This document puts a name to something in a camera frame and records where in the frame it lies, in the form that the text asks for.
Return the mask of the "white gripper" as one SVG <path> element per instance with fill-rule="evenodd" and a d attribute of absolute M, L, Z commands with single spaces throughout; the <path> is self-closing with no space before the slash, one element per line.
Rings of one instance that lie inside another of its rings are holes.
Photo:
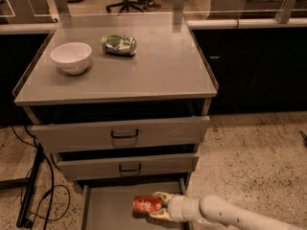
<path fill-rule="evenodd" d="M 153 219 L 168 220 L 175 222 L 196 222 L 200 216 L 199 199 L 184 195 L 174 195 L 165 192 L 155 192 L 153 196 L 158 197 L 166 208 L 149 213 Z"/>

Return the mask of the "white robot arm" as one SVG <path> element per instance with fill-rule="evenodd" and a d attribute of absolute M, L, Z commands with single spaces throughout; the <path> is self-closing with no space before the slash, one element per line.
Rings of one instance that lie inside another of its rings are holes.
<path fill-rule="evenodd" d="M 227 230 L 228 225 L 240 230 L 305 230 L 275 218 L 269 218 L 235 206 L 217 195 L 189 197 L 156 193 L 166 206 L 150 213 L 155 219 L 194 222 L 211 230 Z"/>

